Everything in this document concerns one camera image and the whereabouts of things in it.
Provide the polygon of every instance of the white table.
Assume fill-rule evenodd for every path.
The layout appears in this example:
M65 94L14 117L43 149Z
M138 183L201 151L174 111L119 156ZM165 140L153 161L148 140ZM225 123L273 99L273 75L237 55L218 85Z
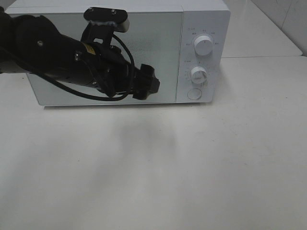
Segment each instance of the white table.
M307 58L225 58L211 104L43 108L0 78L2 230L305 230Z
M302 55L294 43L250 0L225 2L232 14L223 52L224 58ZM71 4L104 5L104 0L17 0L12 7Z

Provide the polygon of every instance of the timer knob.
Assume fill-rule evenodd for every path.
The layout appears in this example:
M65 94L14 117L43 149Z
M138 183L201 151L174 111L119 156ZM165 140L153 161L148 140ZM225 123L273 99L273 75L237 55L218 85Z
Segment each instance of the timer knob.
M203 84L207 80L207 72L203 67L194 67L190 74L191 80L194 84Z
M195 52L200 56L206 56L213 50L213 38L208 34L199 35L194 40Z

